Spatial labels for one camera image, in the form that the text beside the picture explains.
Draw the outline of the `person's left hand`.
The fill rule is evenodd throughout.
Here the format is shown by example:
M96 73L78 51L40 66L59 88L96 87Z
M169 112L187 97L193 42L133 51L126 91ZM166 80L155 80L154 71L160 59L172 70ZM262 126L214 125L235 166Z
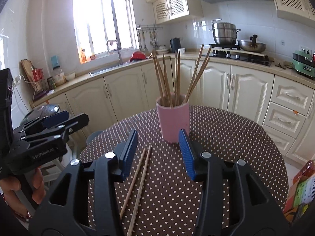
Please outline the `person's left hand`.
M43 175L40 168L35 169L35 173L31 181L34 188L34 191L32 192L32 199L37 204L40 204L46 195ZM17 214L27 216L28 208L21 202L16 194L17 191L20 191L22 188L23 185L16 177L11 176L1 179L1 189L3 191L5 201Z

